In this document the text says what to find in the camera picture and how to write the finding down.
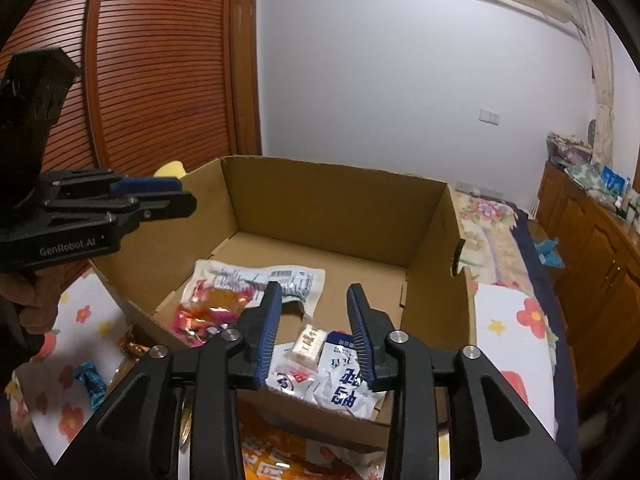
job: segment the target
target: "snack package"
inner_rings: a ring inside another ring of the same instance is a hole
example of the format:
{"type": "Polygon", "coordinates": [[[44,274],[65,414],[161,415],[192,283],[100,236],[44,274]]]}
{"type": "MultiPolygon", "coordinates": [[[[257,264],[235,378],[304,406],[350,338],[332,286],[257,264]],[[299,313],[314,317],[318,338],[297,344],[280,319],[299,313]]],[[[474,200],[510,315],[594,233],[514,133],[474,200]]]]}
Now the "snack package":
{"type": "Polygon", "coordinates": [[[193,276],[182,294],[182,305],[191,306],[197,288],[228,290],[246,298],[243,308],[260,305],[269,282],[282,287],[282,302],[299,301],[303,314],[313,317],[324,288],[324,270],[300,266],[273,266],[262,269],[238,267],[216,260],[198,260],[193,276]]]}
{"type": "MultiPolygon", "coordinates": [[[[242,401],[237,413],[246,480],[382,480],[384,451],[359,453],[285,433],[242,401]]],[[[189,460],[186,446],[178,454],[178,480],[188,480],[189,460]]]]}
{"type": "Polygon", "coordinates": [[[284,343],[275,346],[266,384],[268,388],[282,394],[308,400],[307,394],[318,378],[318,370],[306,368],[288,358],[294,345],[295,343],[284,343]]]}
{"type": "Polygon", "coordinates": [[[372,392],[362,379],[353,336],[331,332],[318,364],[318,378],[310,394],[313,402],[328,410],[357,418],[371,418],[384,392],[372,392]]]}
{"type": "Polygon", "coordinates": [[[324,270],[297,266],[247,269],[198,260],[171,328],[190,346],[203,345],[238,322],[245,308],[258,306],[270,281],[282,286],[283,302],[299,301],[304,314],[312,316],[324,288],[324,270]]]}
{"type": "Polygon", "coordinates": [[[372,392],[362,379],[353,336],[329,332],[316,367],[291,358],[295,345],[286,343],[274,348],[266,381],[269,388],[328,410],[371,419],[385,393],[372,392]]]}
{"type": "Polygon", "coordinates": [[[286,358],[308,370],[317,372],[325,339],[326,332],[324,330],[307,323],[300,331],[291,350],[287,352],[286,358]]]}

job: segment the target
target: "door frame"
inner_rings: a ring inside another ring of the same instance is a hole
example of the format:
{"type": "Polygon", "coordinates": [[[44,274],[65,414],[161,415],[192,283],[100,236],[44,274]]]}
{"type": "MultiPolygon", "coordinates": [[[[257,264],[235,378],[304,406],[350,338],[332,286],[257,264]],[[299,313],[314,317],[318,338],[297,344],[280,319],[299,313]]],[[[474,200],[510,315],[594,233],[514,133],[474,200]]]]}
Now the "door frame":
{"type": "MultiPolygon", "coordinates": [[[[257,0],[252,0],[251,16],[251,58],[252,58],[252,79],[254,85],[254,116],[255,116],[255,136],[257,138],[258,155],[262,155],[262,133],[260,130],[260,102],[258,98],[258,54],[257,54],[257,0]]],[[[230,40],[230,66],[231,66],[231,101],[234,110],[234,127],[236,129],[236,146],[238,147],[238,153],[240,151],[240,132],[238,132],[238,106],[236,101],[236,82],[234,74],[234,26],[233,26],[233,11],[231,4],[229,5],[229,40],[230,40]]]]}

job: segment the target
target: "candy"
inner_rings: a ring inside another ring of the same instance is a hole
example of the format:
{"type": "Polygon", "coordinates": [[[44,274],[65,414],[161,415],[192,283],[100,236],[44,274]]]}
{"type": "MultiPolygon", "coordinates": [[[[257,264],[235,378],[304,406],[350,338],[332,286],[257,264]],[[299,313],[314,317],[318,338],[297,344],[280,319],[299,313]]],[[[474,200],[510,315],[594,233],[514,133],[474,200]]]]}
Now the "candy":
{"type": "Polygon", "coordinates": [[[201,346],[218,332],[235,325],[238,317],[237,313],[223,308],[193,310],[179,306],[175,311],[172,329],[190,346],[201,346]]]}
{"type": "Polygon", "coordinates": [[[95,411],[100,408],[107,393],[107,385],[98,373],[95,363],[91,360],[85,361],[72,372],[72,375],[86,388],[91,400],[91,409],[95,411]]]}

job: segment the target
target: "cabinet door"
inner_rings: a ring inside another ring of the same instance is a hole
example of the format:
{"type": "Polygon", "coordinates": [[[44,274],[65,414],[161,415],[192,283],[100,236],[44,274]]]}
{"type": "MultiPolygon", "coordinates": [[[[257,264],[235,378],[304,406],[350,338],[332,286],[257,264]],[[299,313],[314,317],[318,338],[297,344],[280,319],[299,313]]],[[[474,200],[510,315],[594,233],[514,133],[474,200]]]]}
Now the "cabinet door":
{"type": "Polygon", "coordinates": [[[586,222],[586,233],[580,241],[582,257],[556,285],[571,345],[602,309],[609,280],[626,251],[624,240],[597,210],[589,211],[586,222]]]}
{"type": "Polygon", "coordinates": [[[574,344],[579,396],[598,386],[639,340],[640,264],[630,258],[616,275],[601,312],[574,344]]]}
{"type": "Polygon", "coordinates": [[[590,200],[574,184],[566,183],[555,222],[556,232],[549,235],[558,237],[558,252],[564,261],[565,272],[573,269],[584,256],[583,239],[590,225],[587,211],[593,207],[590,200]]]}
{"type": "Polygon", "coordinates": [[[564,183],[565,177],[561,171],[547,164],[540,183],[540,190],[538,191],[540,204],[538,205],[536,219],[549,236],[554,236],[552,234],[555,232],[555,222],[553,220],[556,215],[554,213],[561,201],[564,183]]]}

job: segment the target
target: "curtain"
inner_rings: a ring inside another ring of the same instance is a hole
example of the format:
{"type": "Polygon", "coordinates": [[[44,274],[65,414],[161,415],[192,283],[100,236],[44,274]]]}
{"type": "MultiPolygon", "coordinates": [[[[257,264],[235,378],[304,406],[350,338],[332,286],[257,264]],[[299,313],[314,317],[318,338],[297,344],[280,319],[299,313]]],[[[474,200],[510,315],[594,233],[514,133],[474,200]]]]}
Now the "curtain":
{"type": "Polygon", "coordinates": [[[615,139],[613,121],[613,54],[607,20],[591,0],[576,0],[584,31],[584,43],[591,56],[598,101],[596,136],[593,142],[593,165],[600,171],[611,167],[615,139]]]}

